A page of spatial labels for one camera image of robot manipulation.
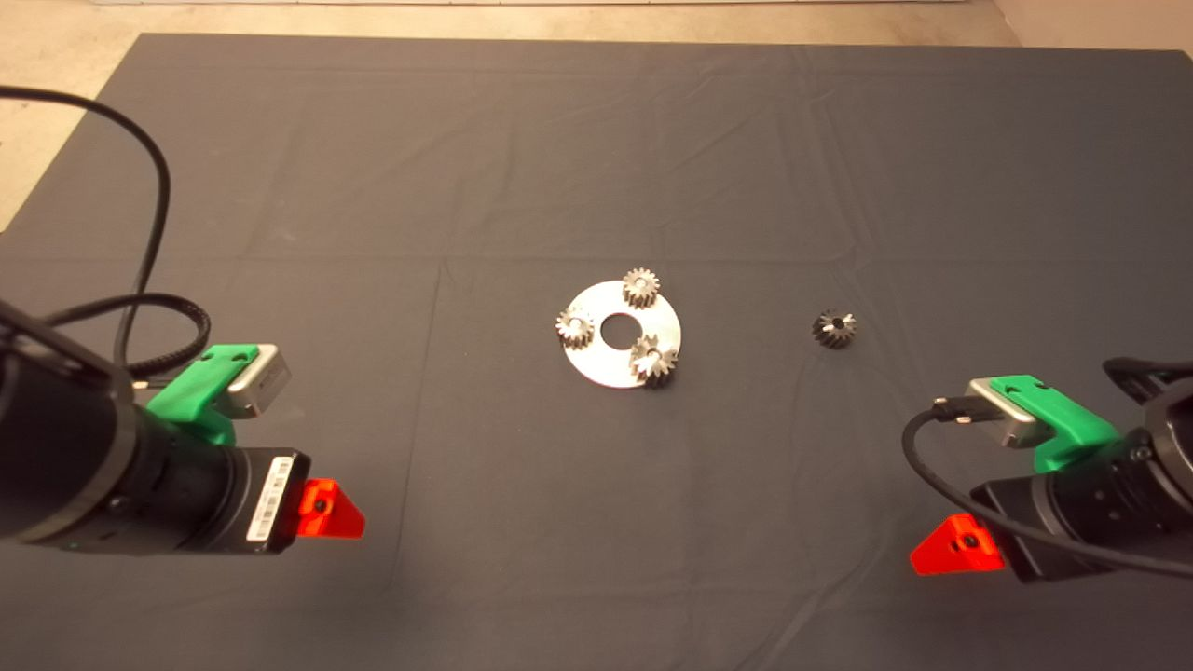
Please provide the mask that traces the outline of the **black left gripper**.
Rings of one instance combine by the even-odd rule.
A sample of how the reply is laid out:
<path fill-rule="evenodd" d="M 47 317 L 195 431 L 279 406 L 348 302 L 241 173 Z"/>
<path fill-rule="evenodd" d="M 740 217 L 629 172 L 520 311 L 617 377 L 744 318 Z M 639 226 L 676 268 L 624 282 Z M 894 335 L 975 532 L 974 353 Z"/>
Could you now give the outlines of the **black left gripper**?
<path fill-rule="evenodd" d="M 301 493 L 301 538 L 363 538 L 361 510 L 336 480 L 305 481 L 313 458 L 292 447 L 218 445 L 168 423 L 128 437 L 128 555 L 279 554 Z"/>

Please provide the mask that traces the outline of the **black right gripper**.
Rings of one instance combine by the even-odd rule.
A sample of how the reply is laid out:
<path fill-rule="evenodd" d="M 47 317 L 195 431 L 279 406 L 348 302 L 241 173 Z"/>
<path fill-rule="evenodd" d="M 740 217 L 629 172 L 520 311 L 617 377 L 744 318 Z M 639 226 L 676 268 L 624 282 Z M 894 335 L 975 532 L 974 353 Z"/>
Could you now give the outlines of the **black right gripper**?
<path fill-rule="evenodd" d="M 1189 450 L 1130 431 L 1069 467 L 981 484 L 975 501 L 1056 538 L 1189 565 Z M 1003 570 L 975 515 L 948 515 L 911 549 L 917 575 Z"/>

